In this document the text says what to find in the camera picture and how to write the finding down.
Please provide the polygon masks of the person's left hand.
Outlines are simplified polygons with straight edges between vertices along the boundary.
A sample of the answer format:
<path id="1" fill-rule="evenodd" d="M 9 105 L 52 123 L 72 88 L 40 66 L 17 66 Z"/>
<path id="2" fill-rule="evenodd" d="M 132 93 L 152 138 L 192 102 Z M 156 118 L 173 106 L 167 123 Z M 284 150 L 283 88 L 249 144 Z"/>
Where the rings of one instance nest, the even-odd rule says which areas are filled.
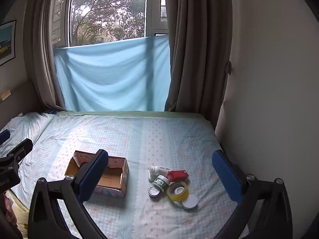
<path id="1" fill-rule="evenodd" d="M 4 193 L 1 193 L 1 211 L 10 224 L 17 224 L 16 215 L 12 209 L 12 202 Z"/>

